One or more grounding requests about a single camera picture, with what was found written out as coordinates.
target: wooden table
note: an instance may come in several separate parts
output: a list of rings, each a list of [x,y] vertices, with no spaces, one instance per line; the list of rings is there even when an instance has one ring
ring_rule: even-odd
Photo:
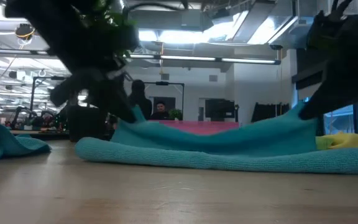
[[[98,164],[68,141],[50,144],[0,160],[1,224],[358,224],[358,175]]]

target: computer monitor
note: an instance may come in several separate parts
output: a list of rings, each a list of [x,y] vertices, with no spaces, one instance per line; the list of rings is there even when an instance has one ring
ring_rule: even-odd
[[[234,101],[223,99],[205,100],[205,117],[211,120],[235,118]]]

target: teal microfiber towel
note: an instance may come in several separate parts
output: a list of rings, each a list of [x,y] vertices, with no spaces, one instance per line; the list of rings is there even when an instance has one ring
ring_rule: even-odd
[[[29,135],[14,137],[5,126],[0,124],[0,159],[3,157],[28,156],[49,151],[50,147],[46,142],[33,139]]]
[[[303,104],[283,116],[210,136],[146,121],[136,107],[134,124],[119,122],[111,142],[80,140],[77,155],[117,162],[194,169],[358,174],[358,149],[317,151],[316,120],[303,121]]]

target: window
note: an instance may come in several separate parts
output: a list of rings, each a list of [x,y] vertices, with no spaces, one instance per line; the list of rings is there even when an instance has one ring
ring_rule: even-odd
[[[325,134],[355,133],[353,105],[324,114]]]

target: yellow cloth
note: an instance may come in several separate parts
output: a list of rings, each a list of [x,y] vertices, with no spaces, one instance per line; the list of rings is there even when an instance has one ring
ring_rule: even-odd
[[[358,134],[330,134],[318,137],[319,141],[333,140],[332,144],[327,149],[345,149],[358,148]]]

